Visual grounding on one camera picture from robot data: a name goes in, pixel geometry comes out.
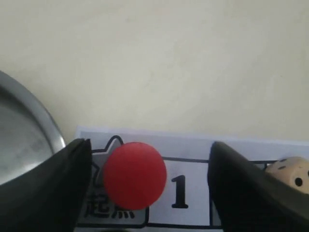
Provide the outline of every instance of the red game piece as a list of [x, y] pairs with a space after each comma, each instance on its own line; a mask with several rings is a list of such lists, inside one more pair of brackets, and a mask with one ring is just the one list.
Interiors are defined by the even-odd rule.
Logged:
[[144, 209], [162, 194], [167, 170], [159, 152], [144, 143], [116, 148], [103, 166], [103, 184], [110, 199], [129, 210]]

